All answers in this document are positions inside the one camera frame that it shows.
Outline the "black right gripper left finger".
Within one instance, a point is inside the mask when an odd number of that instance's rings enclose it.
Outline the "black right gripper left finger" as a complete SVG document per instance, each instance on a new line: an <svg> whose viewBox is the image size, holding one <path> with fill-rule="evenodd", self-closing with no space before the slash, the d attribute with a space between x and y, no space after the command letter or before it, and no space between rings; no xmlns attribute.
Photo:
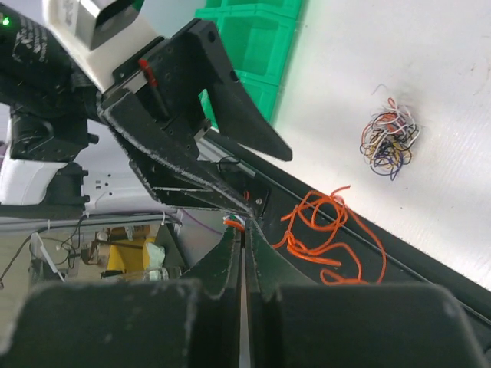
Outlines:
<svg viewBox="0 0 491 368"><path fill-rule="evenodd" d="M168 366L239 365L242 236L228 228L168 287Z"/></svg>

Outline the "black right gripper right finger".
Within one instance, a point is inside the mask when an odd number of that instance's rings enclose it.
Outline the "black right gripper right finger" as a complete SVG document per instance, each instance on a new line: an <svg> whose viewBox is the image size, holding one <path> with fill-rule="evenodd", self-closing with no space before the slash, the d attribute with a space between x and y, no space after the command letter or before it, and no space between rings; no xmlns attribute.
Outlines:
<svg viewBox="0 0 491 368"><path fill-rule="evenodd" d="M283 366L280 288L299 288L314 284L312 279L272 248L256 222L246 222L245 289L249 352L253 367Z"/></svg>

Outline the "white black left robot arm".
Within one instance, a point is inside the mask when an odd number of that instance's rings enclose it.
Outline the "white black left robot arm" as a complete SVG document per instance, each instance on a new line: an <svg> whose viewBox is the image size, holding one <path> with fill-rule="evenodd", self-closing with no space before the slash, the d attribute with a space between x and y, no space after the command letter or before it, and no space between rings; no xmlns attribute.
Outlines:
<svg viewBox="0 0 491 368"><path fill-rule="evenodd" d="M43 17L1 7L2 216L259 215L253 184L202 161L199 141L216 135L283 161L292 151L211 21L165 38L135 1L46 1Z"/></svg>

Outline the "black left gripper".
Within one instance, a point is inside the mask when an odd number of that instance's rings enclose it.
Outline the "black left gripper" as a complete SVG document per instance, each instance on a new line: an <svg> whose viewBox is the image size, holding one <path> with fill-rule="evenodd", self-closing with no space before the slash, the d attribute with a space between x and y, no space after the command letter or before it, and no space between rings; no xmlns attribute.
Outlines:
<svg viewBox="0 0 491 368"><path fill-rule="evenodd" d="M114 71L97 113L150 196L169 207L255 211L211 164L199 160L195 135L205 126L206 89L219 132L282 161L289 145L242 85L211 21L193 19L171 38L153 36Z"/></svg>

